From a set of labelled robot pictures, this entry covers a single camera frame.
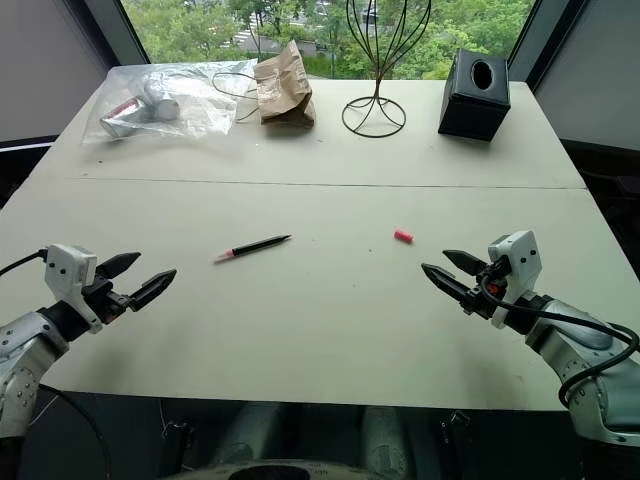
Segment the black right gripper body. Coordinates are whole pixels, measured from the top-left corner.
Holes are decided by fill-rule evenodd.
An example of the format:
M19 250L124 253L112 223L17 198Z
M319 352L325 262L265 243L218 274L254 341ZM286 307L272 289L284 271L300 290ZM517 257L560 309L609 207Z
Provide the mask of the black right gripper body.
M473 275L477 282L461 300L463 311L468 315L477 314L484 319L491 319L497 303L506 294L506 276L509 274L507 258L502 256L491 264L473 258L462 270Z

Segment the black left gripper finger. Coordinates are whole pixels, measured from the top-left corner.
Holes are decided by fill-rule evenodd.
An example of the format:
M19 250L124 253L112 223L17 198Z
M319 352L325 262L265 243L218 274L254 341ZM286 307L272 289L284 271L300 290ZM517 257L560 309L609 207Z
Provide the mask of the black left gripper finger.
M107 281L112 281L127 271L140 256L140 252L127 252L117 254L105 260L96 267L95 282L102 284Z
M156 274L144 282L141 287L130 295L130 309L139 311L160 296L173 282L177 274L176 269Z

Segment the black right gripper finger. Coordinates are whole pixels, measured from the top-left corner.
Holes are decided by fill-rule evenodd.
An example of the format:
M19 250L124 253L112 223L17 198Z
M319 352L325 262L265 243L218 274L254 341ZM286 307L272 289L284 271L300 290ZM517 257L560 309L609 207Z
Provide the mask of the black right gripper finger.
M469 288L455 279L448 271L427 263L422 263L421 268L426 277L442 292L456 301L465 299Z
M483 260L462 250L444 250L444 256L449 259L459 270L471 276L483 273L488 264Z

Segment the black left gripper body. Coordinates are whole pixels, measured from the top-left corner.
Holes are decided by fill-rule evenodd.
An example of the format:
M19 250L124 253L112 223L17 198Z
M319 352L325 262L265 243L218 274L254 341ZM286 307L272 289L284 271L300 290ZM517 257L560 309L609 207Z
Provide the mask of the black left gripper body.
M110 279L97 276L94 281L81 289L81 294L102 324L110 324L129 309L138 310L131 296L119 294L113 290Z

